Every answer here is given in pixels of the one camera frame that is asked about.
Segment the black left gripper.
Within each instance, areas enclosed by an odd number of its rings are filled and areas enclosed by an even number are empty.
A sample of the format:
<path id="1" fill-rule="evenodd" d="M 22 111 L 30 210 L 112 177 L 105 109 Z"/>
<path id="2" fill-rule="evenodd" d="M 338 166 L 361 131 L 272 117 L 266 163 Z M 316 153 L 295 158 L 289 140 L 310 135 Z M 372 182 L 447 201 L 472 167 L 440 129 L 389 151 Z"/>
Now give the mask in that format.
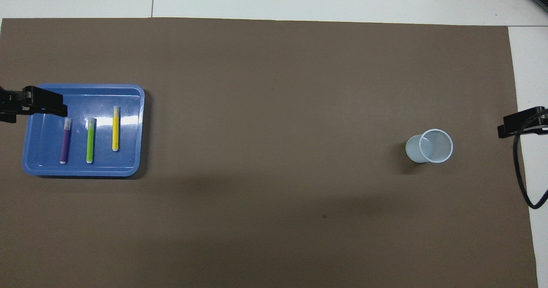
<path id="1" fill-rule="evenodd" d="M 27 86 L 22 91 L 0 88 L 0 121 L 16 123 L 18 115 L 53 114 L 67 116 L 67 105 L 63 95 L 35 86 Z"/>

